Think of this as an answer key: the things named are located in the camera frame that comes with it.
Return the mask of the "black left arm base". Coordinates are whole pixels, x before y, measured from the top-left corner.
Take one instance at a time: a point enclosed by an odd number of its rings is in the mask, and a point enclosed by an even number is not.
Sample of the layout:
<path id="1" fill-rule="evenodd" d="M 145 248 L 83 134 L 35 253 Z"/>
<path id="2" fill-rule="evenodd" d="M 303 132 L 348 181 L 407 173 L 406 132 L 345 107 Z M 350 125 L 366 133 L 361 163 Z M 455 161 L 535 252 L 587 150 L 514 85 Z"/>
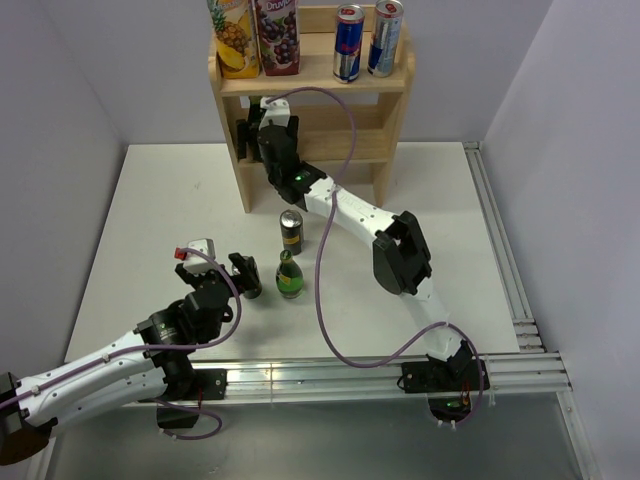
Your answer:
<path id="1" fill-rule="evenodd" d="M 190 432 L 199 420 L 214 420 L 214 432 L 222 427 L 221 419 L 211 411 L 206 412 L 206 401 L 225 399 L 228 371 L 224 368 L 196 369 L 192 377 L 178 390 L 169 389 L 156 404 L 157 426 L 167 435 L 177 438 L 203 437 Z"/>

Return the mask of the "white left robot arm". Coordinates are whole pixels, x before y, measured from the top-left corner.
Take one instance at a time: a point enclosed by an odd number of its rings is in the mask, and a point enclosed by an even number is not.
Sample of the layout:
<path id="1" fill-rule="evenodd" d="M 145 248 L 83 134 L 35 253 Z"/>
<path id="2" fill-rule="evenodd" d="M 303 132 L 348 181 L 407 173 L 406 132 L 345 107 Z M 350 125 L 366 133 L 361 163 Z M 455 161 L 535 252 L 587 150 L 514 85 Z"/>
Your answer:
<path id="1" fill-rule="evenodd" d="M 241 295 L 261 288 L 256 262 L 232 253 L 232 268 L 193 248 L 177 250 L 175 268 L 191 287 L 183 299 L 151 314 L 102 349 L 53 370 L 20 378 L 1 376 L 1 463 L 21 462 L 43 450 L 59 431 L 131 402 L 166 405 L 193 391 L 189 356 L 231 336 L 239 325 Z"/>

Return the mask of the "silver Red Bull can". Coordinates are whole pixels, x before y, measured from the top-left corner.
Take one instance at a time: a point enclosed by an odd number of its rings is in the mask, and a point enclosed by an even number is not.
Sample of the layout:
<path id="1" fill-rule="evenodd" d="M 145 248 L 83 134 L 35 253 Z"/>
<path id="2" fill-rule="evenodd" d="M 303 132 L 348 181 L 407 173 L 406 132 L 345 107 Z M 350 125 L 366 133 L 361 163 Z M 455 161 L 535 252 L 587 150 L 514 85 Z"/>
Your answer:
<path id="1" fill-rule="evenodd" d="M 395 54 L 401 33 L 404 7 L 397 0 L 377 1 L 367 63 L 375 77 L 388 77 L 393 71 Z"/>

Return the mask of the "green Perrier bottle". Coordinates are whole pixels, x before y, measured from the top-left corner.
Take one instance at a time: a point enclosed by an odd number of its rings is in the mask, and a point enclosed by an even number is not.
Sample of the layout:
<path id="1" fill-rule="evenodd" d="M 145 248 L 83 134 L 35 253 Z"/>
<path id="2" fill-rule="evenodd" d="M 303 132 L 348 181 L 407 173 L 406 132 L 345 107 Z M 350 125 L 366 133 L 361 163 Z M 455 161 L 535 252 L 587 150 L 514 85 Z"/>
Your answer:
<path id="1" fill-rule="evenodd" d="M 276 269 L 276 286 L 279 293 L 288 299 L 297 298 L 304 287 L 304 276 L 289 250 L 282 250 Z"/>
<path id="2" fill-rule="evenodd" d="M 252 160 L 254 162 L 262 162 L 260 149 L 257 141 L 260 123 L 262 121 L 264 111 L 260 106 L 261 96 L 250 96 L 249 114 L 247 117 L 248 122 L 248 141 L 247 145 L 251 150 Z"/>

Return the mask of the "blue Red Bull can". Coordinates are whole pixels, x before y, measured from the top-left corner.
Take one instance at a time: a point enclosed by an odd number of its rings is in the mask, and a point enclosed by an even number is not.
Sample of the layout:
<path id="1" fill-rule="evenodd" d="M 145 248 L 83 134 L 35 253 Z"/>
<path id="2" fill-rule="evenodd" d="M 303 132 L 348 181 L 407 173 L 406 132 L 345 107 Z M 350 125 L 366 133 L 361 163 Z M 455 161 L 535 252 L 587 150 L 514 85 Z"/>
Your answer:
<path id="1" fill-rule="evenodd" d="M 333 75 L 343 83 L 357 79 L 365 12 L 356 4 L 343 4 L 336 10 Z"/>

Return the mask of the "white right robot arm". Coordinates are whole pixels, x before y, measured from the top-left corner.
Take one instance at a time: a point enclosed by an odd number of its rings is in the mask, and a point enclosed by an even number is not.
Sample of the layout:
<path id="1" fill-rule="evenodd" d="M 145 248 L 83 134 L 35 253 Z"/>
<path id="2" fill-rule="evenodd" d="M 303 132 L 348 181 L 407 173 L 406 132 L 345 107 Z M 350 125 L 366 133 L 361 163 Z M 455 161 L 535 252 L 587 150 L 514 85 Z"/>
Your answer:
<path id="1" fill-rule="evenodd" d="M 475 359 L 471 340 L 447 321 L 432 283 L 431 254 L 419 221 L 408 211 L 393 214 L 380 210 L 341 188 L 325 172 L 300 160 L 297 153 L 298 118 L 288 116 L 283 125 L 271 119 L 236 122 L 236 153 L 240 159 L 248 152 L 264 165 L 269 183 L 288 204 L 327 219 L 316 254 L 314 296 L 321 334 L 334 356 L 355 368 L 363 363 L 344 357 L 330 339 L 320 299 L 320 267 L 324 246 L 333 224 L 351 232 L 372 252 L 375 280 L 387 292 L 412 297 L 422 302 L 422 310 L 434 320 L 385 360 L 372 363 L 375 368 L 399 357 L 424 334 L 444 328 L 456 333 L 445 342 L 444 351 L 429 360 L 435 383 L 452 390 L 468 374 L 467 366 Z"/>

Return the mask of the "black yellow label can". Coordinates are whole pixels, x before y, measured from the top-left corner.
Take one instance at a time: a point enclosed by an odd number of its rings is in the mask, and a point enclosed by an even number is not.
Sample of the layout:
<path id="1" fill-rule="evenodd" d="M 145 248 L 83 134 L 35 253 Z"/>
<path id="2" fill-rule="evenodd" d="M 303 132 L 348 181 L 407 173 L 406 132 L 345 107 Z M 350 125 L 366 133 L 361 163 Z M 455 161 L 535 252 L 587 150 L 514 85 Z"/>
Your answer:
<path id="1" fill-rule="evenodd" d="M 292 255 L 300 254 L 304 244 L 303 218 L 301 214 L 287 209 L 280 214 L 279 225 L 283 248 Z"/>

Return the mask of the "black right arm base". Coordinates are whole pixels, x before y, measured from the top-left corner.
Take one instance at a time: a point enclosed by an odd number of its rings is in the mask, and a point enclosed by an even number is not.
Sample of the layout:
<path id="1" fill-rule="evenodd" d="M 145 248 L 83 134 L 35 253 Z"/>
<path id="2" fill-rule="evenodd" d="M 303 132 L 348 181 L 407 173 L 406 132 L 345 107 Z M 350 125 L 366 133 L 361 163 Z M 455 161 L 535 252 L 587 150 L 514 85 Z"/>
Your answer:
<path id="1" fill-rule="evenodd" d="M 426 394 L 431 414 L 442 422 L 460 422 L 473 410 L 472 392 L 490 387 L 485 366 L 472 359 L 459 374 L 452 374 L 447 364 L 428 358 L 401 364 L 396 386 L 405 394 Z"/>

